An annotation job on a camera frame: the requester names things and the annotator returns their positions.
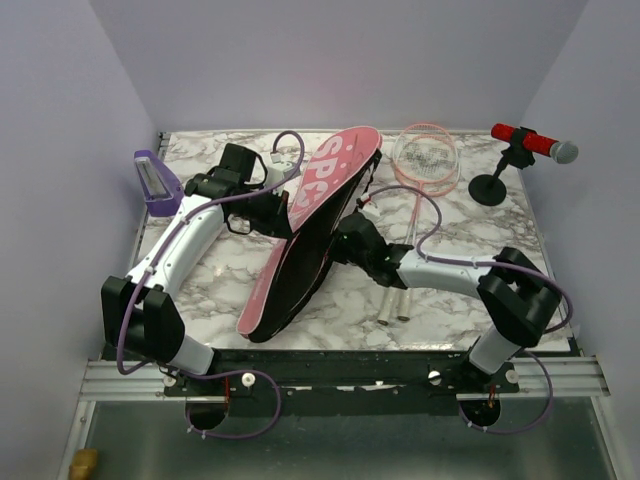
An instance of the black mounting plate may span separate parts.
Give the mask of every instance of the black mounting plate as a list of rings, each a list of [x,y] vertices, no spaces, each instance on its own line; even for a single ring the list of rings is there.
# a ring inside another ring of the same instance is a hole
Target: black mounting plate
[[[260,370],[280,386],[282,415],[457,415],[458,393],[487,393],[490,385],[478,388],[463,384],[452,372],[466,352],[389,352],[389,351],[292,351],[220,350],[216,372]],[[515,393],[518,385],[509,383],[506,363],[493,377],[499,393]],[[429,372],[440,372],[437,385]],[[272,387],[258,379],[251,388],[242,385],[241,376],[229,378],[229,415],[269,417],[273,415],[275,395]],[[170,397],[223,396],[224,381],[202,381],[179,377],[165,388]]]

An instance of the white connector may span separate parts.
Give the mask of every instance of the white connector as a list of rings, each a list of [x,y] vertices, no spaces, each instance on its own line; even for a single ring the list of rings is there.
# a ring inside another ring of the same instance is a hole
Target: white connector
[[[381,217],[380,209],[371,201],[365,203],[362,209],[360,209],[360,212],[362,212],[367,220],[370,220],[373,223],[376,223]]]
[[[256,383],[256,376],[253,373],[247,372],[242,375],[242,384],[245,387],[252,387],[254,383]]]
[[[270,188],[278,182],[281,182],[286,174],[294,167],[292,162],[283,161],[279,152],[270,152],[271,162],[265,162],[267,167],[267,179],[264,182],[265,188]],[[284,190],[284,185],[274,190],[274,193],[280,194]]]

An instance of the cable connector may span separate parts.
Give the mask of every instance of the cable connector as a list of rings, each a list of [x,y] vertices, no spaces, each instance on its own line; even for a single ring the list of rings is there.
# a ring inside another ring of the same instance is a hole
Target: cable connector
[[[287,174],[295,168],[295,165],[289,161],[283,161],[280,152],[270,152],[271,164],[267,164],[267,178],[264,188],[271,188],[278,182],[284,180]],[[280,194],[284,190],[284,185],[274,190],[273,193]]]
[[[367,202],[360,211],[364,215],[367,220],[370,220],[373,223],[376,223],[380,220],[381,214],[378,206],[373,202]]]
[[[282,155],[280,155],[280,152],[269,152],[269,156],[271,157],[271,163],[274,165],[282,161]]]
[[[371,195],[369,195],[368,193],[365,193],[356,200],[356,205],[358,206],[358,208],[362,209],[370,201],[371,201]]]

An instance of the microphone stand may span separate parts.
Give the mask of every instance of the microphone stand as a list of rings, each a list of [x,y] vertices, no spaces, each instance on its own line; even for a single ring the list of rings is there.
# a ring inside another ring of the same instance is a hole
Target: microphone stand
[[[498,178],[504,169],[511,165],[522,170],[535,163],[533,154],[523,145],[528,133],[537,132],[524,127],[515,129],[509,140],[509,148],[500,152],[502,153],[502,158],[498,162],[493,175],[478,175],[469,183],[469,194],[471,198],[488,207],[500,205],[504,201],[507,197],[507,187],[504,185],[504,182]]]

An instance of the lavender wall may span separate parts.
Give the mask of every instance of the lavender wall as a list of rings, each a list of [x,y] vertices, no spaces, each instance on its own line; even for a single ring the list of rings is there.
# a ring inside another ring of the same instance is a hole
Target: lavender wall
[[[53,478],[154,127],[86,0],[0,4],[0,478]]]
[[[527,189],[579,342],[597,353],[640,472],[640,3],[590,0],[522,123],[573,139],[580,157],[540,161]]]
[[[517,122],[586,0],[90,0],[164,130]]]

